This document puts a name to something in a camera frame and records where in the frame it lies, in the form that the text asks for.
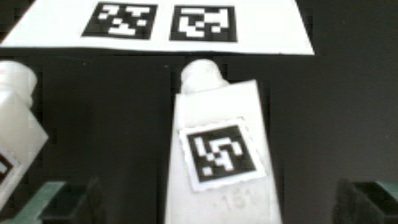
dark background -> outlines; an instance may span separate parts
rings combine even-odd
[[[316,56],[0,49],[38,76],[49,134],[1,218],[44,181],[97,176],[108,224],[161,223],[173,93],[196,57],[228,81],[259,81],[284,224],[332,223],[339,178],[398,182],[398,4],[296,3]],[[1,37],[28,4],[0,0]]]

white paper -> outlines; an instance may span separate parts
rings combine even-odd
[[[140,27],[152,22],[147,39],[81,36],[97,3],[156,5],[154,20],[133,22],[134,26]],[[227,32],[228,38],[234,33],[230,31],[232,24],[228,24],[232,21],[234,41],[220,41],[218,39],[205,41],[170,40],[175,6],[188,7],[188,9],[193,7],[198,11],[202,7],[220,7],[218,12],[202,14],[202,21],[193,21],[195,25],[181,25],[186,18],[191,19],[189,15],[184,14],[184,19],[181,19],[182,16],[177,17],[179,29],[189,30],[186,35],[189,33],[191,37],[196,35],[200,38],[200,27],[205,23],[211,25],[211,38],[220,32]],[[232,8],[234,19],[230,18],[230,11],[225,12],[225,7]],[[120,21],[113,21],[111,26],[118,27],[113,34],[133,35],[134,31],[125,24],[118,23]],[[218,51],[312,55],[292,0],[37,0],[3,40],[1,47],[92,47],[140,51]]]

white card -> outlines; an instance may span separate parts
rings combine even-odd
[[[292,0],[37,0],[1,47],[312,55]]]

